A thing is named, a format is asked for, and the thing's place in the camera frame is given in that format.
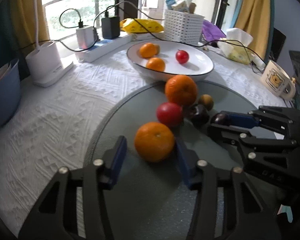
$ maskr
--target black box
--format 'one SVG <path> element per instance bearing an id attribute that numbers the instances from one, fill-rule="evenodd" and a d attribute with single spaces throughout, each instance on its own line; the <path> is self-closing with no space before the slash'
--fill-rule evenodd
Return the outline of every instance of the black box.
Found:
<path id="1" fill-rule="evenodd" d="M 104 39 L 114 39 L 120 36 L 119 16 L 106 17 L 101 19 L 102 37 Z"/>

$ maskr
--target beige mug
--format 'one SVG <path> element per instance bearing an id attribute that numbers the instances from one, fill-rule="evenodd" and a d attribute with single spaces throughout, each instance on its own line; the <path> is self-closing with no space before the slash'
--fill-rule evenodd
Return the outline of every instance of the beige mug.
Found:
<path id="1" fill-rule="evenodd" d="M 292 99 L 296 93 L 295 84 L 290 80 L 288 74 L 272 60 L 269 60 L 261 76 L 261 82 L 275 96 L 286 100 Z"/>

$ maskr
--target oval white bowl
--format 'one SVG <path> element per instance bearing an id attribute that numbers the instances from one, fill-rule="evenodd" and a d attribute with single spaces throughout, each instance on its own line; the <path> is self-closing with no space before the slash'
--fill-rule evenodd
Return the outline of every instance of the oval white bowl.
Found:
<path id="1" fill-rule="evenodd" d="M 139 54 L 140 47 L 148 42 L 156 43 L 160 46 L 160 53 L 156 57 L 160 57 L 165 62 L 165 70 L 163 72 L 146 68 L 149 59 L 142 58 Z M 185 50 L 189 54 L 189 61 L 180 64 L 176 60 L 176 52 Z M 171 41 L 143 41 L 132 45 L 127 50 L 129 63 L 143 76 L 151 77 L 156 80 L 166 81 L 175 75 L 187 75 L 194 81 L 205 79 L 213 70 L 212 60 L 203 52 L 189 45 L 171 42 Z"/>

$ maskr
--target red fruit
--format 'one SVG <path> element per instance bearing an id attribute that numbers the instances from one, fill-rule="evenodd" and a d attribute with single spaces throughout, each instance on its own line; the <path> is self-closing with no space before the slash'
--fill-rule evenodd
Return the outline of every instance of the red fruit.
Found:
<path id="1" fill-rule="evenodd" d="M 169 127 L 178 126 L 183 121 L 182 107 L 171 102 L 159 105 L 156 115 L 160 123 Z"/>
<path id="2" fill-rule="evenodd" d="M 176 53 L 176 60 L 180 64 L 184 64 L 189 60 L 189 54 L 185 50 L 178 50 Z"/>

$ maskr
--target blue bowl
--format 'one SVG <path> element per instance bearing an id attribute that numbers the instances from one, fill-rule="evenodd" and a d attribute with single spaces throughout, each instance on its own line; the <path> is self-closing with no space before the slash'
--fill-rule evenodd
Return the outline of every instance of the blue bowl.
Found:
<path id="1" fill-rule="evenodd" d="M 0 126 L 8 122 L 16 112 L 20 101 L 18 59 L 13 59 L 11 70 L 0 80 Z"/>

